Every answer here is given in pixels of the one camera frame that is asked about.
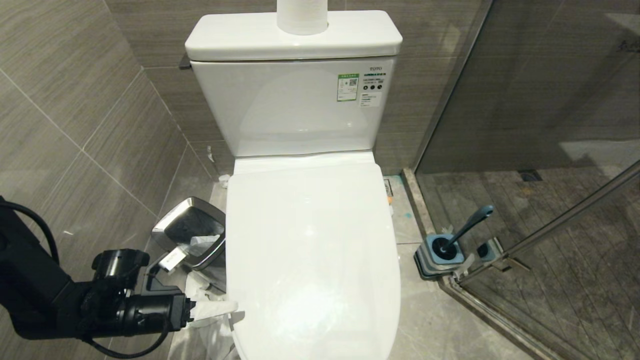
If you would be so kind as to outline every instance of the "toilet tank lid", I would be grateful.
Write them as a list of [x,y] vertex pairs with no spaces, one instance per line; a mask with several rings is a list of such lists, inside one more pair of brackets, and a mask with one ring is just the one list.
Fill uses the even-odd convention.
[[292,35],[276,25],[276,13],[203,16],[185,43],[193,61],[304,60],[392,56],[402,36],[381,10],[328,12],[327,30]]

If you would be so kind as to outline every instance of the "toilet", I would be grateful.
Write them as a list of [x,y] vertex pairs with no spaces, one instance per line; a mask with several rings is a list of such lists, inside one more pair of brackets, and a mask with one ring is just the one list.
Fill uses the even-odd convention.
[[206,15],[190,34],[236,159],[225,232],[241,359],[389,356],[400,271],[372,148],[401,42],[382,11],[328,12],[309,36],[276,13]]

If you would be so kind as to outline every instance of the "shower enclosure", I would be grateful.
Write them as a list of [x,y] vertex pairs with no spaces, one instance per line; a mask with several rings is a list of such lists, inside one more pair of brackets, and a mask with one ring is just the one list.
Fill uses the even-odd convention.
[[414,168],[439,233],[495,206],[458,283],[561,357],[639,359],[640,0],[485,4]]

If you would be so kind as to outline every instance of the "toilet paper roll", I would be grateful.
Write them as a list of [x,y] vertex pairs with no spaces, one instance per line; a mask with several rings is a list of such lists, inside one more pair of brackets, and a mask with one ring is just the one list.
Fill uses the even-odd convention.
[[278,27],[294,35],[326,30],[327,0],[278,0]]

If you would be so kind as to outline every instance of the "stainless steel trash can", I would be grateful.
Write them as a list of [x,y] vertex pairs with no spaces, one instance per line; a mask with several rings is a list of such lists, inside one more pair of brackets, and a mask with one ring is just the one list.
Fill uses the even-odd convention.
[[183,264],[200,272],[217,289],[227,291],[225,214],[197,197],[176,205],[154,226],[151,238],[164,250],[180,247]]

